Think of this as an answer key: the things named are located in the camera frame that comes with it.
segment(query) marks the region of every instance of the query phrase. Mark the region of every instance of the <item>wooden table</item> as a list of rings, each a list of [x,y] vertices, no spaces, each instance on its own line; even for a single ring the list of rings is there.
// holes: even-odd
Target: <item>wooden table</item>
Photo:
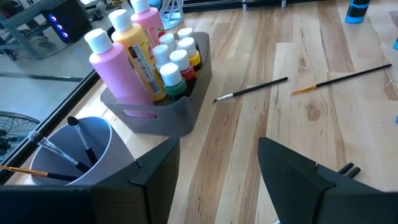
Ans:
[[[344,22],[347,1],[185,15],[181,27],[211,37],[213,79],[195,129],[181,138],[180,175],[169,223],[271,223],[277,215],[257,162],[267,136],[357,180],[398,190],[398,66],[291,96],[300,87],[396,63],[395,0],[374,0],[362,24]],[[217,96],[280,77],[272,88],[213,104]],[[98,82],[72,115],[101,116],[139,157],[163,136],[132,133],[101,102]],[[27,182],[16,176],[10,184]]]

